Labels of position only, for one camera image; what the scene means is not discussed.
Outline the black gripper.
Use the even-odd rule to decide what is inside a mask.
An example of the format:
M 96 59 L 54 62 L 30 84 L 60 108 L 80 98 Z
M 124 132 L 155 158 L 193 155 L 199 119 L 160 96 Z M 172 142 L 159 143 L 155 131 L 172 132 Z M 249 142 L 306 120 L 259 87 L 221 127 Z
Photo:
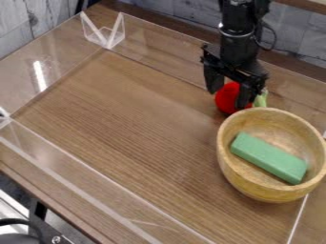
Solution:
M 253 95 L 261 94 L 268 74 L 257 60 L 253 58 L 240 65 L 225 62 L 220 57 L 220 47 L 215 44 L 201 45 L 203 77 L 209 93 L 217 92 L 224 86 L 224 78 L 237 82 L 239 93 L 235 99 L 235 107 L 243 110 L 252 102 Z

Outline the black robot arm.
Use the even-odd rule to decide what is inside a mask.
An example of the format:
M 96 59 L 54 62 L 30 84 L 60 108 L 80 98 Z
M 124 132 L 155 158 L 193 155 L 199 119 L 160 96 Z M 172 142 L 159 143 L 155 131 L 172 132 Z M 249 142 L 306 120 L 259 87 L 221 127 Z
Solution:
M 257 61 L 263 17 L 271 0 L 217 0 L 221 20 L 217 25 L 220 43 L 201 45 L 205 89 L 215 93 L 224 87 L 224 78 L 239 84 L 232 107 L 243 110 L 264 89 L 268 73 Z

